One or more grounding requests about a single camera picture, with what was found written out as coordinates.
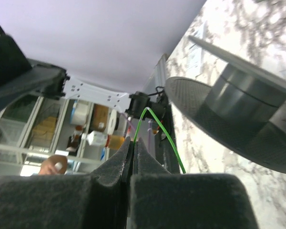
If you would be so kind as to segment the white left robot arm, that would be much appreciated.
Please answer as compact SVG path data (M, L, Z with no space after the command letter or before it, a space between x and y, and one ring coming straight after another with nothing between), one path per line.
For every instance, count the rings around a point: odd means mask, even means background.
M28 94L50 99L80 99L127 113L139 119L149 107L157 118L163 119L169 102L163 91L160 100L150 95L115 92L71 78L59 66L28 59L15 40L0 26L0 111Z

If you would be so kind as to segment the person hand in background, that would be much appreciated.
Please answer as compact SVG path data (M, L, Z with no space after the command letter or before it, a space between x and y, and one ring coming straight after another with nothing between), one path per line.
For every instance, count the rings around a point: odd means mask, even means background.
M60 169L56 167L58 163L61 164ZM42 162L38 175L63 175L67 167L68 159L66 156L52 155Z

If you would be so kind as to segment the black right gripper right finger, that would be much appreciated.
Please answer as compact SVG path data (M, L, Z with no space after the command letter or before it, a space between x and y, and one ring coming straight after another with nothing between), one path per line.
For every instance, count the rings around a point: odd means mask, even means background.
M134 229L256 229L243 183L230 174L171 174L139 139L131 177Z

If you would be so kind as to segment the black cable spool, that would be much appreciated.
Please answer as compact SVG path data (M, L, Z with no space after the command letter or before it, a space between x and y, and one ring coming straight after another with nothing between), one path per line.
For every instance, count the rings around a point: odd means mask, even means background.
M189 40L227 63L213 86L170 77L165 92L178 110L214 140L286 174L286 133L270 119L286 101L286 80L200 38Z

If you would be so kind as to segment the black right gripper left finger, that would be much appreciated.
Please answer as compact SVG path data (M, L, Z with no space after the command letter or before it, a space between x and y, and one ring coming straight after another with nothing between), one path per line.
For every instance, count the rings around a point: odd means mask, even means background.
M123 229L127 138L89 174L0 177L0 229Z

